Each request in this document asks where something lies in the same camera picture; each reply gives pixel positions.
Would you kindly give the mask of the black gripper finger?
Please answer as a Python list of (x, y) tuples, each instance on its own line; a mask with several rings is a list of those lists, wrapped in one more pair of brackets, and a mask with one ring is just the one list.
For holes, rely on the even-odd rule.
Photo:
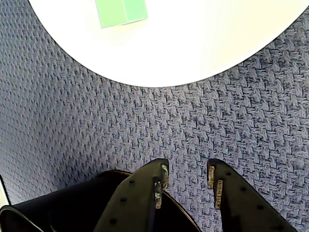
[(122, 181), (99, 218), (95, 232), (152, 232), (169, 184), (169, 161), (155, 159)]
[(295, 232), (237, 171), (220, 159), (207, 161), (208, 187), (224, 232)]

